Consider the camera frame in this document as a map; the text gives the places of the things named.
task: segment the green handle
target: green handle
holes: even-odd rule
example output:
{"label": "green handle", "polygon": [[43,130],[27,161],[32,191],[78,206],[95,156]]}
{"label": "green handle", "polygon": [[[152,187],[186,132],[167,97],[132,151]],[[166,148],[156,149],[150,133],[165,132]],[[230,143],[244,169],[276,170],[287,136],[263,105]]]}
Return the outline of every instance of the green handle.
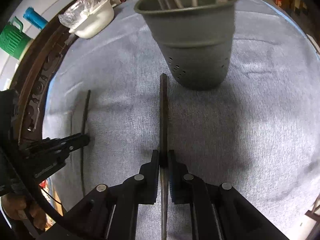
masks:
{"label": "green handle", "polygon": [[12,18],[10,23],[13,25],[14,22],[16,22],[20,26],[20,30],[19,31],[22,32],[23,23],[16,16]]}

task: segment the white container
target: white container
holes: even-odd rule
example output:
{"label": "white container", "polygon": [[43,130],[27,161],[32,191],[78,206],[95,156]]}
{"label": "white container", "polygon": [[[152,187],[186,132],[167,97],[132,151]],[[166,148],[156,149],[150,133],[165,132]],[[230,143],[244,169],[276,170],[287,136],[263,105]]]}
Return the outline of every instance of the white container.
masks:
{"label": "white container", "polygon": [[77,28],[70,29],[69,33],[74,33],[80,38],[89,39],[102,31],[113,20],[115,12],[110,4],[110,0],[105,0],[88,15]]}

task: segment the metal screw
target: metal screw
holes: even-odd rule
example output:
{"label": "metal screw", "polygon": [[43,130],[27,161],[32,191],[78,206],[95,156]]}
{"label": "metal screw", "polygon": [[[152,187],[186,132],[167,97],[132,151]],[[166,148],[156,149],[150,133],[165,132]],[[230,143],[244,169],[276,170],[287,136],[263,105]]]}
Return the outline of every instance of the metal screw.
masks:
{"label": "metal screw", "polygon": [[135,180],[138,180],[138,181],[139,181],[139,180],[143,180],[143,179],[144,179],[144,176],[143,176],[142,174],[137,174],[137,175],[134,176],[134,179],[135,179]]}
{"label": "metal screw", "polygon": [[190,174],[190,173],[187,173],[187,174],[184,174],[184,175],[183,175],[183,178],[184,178],[185,180],[193,180],[193,175]]}
{"label": "metal screw", "polygon": [[97,191],[102,192],[105,191],[107,189],[107,186],[104,184],[100,184],[96,187]]}
{"label": "metal screw", "polygon": [[229,190],[229,189],[232,188],[232,186],[231,186],[230,183],[225,182],[225,183],[222,184],[222,188],[225,189],[225,190]]}

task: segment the green cup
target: green cup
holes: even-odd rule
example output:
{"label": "green cup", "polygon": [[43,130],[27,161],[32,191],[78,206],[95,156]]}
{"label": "green cup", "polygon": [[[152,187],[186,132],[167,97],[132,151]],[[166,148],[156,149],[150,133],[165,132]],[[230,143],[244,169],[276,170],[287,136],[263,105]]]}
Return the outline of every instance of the green cup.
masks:
{"label": "green cup", "polygon": [[[17,23],[20,28],[18,29],[13,23]],[[6,24],[0,34],[0,48],[16,59],[19,59],[26,45],[31,40],[28,35],[22,32],[22,29],[22,22],[17,17],[14,17]]]}

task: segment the gray bucket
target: gray bucket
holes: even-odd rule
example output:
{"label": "gray bucket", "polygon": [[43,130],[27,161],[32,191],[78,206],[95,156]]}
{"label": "gray bucket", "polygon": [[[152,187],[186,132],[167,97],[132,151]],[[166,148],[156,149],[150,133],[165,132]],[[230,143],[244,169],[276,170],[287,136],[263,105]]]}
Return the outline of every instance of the gray bucket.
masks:
{"label": "gray bucket", "polygon": [[229,68],[235,30],[235,2],[181,0],[184,9],[161,10],[157,0],[139,0],[134,10],[142,14],[168,64],[182,86],[208,90],[219,85]]}

